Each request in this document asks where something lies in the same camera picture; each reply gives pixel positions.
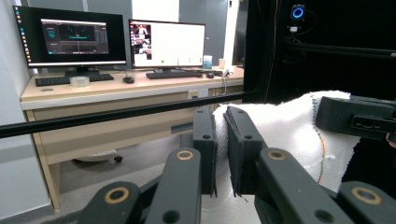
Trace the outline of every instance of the floor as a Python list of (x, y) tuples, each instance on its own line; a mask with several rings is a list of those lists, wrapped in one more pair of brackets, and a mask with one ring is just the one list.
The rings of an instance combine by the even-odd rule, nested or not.
[[(122, 162), (113, 160), (85, 162), (66, 161), (61, 164), (61, 208), (36, 209), (0, 223), (77, 223), (78, 216), (94, 194), (115, 181), (129, 181), (142, 186), (159, 176), (170, 152), (179, 148), (175, 135), (132, 147), (118, 149)], [(218, 198), (202, 195), (201, 223), (260, 223), (254, 197), (235, 198), (228, 169), (217, 175)]]

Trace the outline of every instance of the monitor screen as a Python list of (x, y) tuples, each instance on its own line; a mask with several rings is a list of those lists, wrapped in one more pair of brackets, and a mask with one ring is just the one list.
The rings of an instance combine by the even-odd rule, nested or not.
[(29, 68), (126, 64), (121, 15), (13, 9)]
[(202, 66), (205, 25), (129, 20), (132, 65), (139, 67)]

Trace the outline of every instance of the wooden desktop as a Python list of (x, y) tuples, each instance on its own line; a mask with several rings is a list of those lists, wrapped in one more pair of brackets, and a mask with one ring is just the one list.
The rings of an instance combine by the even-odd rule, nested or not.
[[(224, 92), (221, 77), (183, 77), (148, 79), (147, 71), (128, 70), (134, 84), (122, 81), (125, 72), (108, 71), (115, 79), (92, 82), (87, 87), (69, 85), (37, 87), (32, 77), (21, 96), (21, 108), (29, 121), (54, 119), (142, 105), (184, 101), (188, 91), (206, 90), (208, 96)], [(40, 74), (39, 77), (62, 76)], [(235, 67), (227, 79), (227, 92), (243, 89), (244, 71)], [(128, 119), (34, 133), (37, 156), (47, 182), (54, 208), (60, 208), (60, 162), (94, 153), (164, 138), (183, 130), (192, 123), (196, 107), (162, 112)]]

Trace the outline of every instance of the white towel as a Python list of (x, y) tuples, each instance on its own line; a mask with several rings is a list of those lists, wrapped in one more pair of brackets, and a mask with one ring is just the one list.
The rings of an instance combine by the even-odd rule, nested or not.
[(221, 105), (213, 112), (219, 141), (218, 174), (228, 166), (227, 106), (245, 110), (268, 147), (287, 150), (322, 186), (338, 192), (342, 177), (360, 138), (320, 130), (315, 118), (321, 97), (349, 99), (341, 91), (310, 92), (281, 105)]

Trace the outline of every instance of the black metal bar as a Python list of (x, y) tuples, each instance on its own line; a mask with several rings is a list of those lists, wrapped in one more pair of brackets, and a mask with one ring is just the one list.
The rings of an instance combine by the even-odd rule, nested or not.
[(169, 154), (146, 224), (200, 223), (201, 154), (181, 147)]
[(158, 105), (146, 105), (146, 106), (139, 106), (134, 108), (118, 109), (118, 110), (64, 117), (58, 119), (45, 119), (45, 120), (38, 120), (38, 121), (31, 121), (24, 123), (8, 124), (8, 125), (0, 126), (0, 138), (12, 137), (12, 136), (23, 135), (28, 133), (40, 133), (40, 132), (46, 132), (46, 131), (57, 130), (62, 128), (70, 128), (70, 127), (98, 123), (98, 122), (109, 121), (114, 119), (127, 119), (137, 116), (189, 108), (199, 105), (210, 105), (215, 103), (240, 100), (240, 99), (244, 99), (245, 97), (254, 96), (258, 93), (260, 92), (241, 91), (241, 92), (228, 93), (221, 96), (211, 96), (200, 99), (191, 99), (187, 101), (178, 101), (178, 102), (158, 104)]
[(119, 181), (104, 186), (93, 196), (81, 212), (78, 223), (136, 223), (140, 215), (139, 187)]
[(283, 223), (354, 223), (288, 151), (263, 149), (258, 168)]
[(336, 199), (355, 223), (394, 223), (396, 202), (384, 191), (359, 181), (341, 185)]
[(286, 49), (297, 49), (320, 53), (332, 53), (349, 56), (361, 56), (369, 58), (381, 58), (396, 60), (396, 50), (390, 49), (363, 49), (363, 48), (351, 48), (351, 47), (339, 47), (339, 46), (326, 46), (326, 45), (311, 45), (311, 44), (300, 44), (285, 42), (284, 47)]
[(201, 107), (194, 112), (192, 130), (192, 147), (201, 153), (202, 194), (215, 193), (216, 188), (216, 164), (218, 156), (217, 141), (215, 136), (215, 124), (212, 113), (208, 106)]
[(247, 112), (229, 106), (224, 118), (228, 124), (228, 157), (233, 195), (255, 194), (259, 178), (256, 162), (262, 148), (262, 136)]

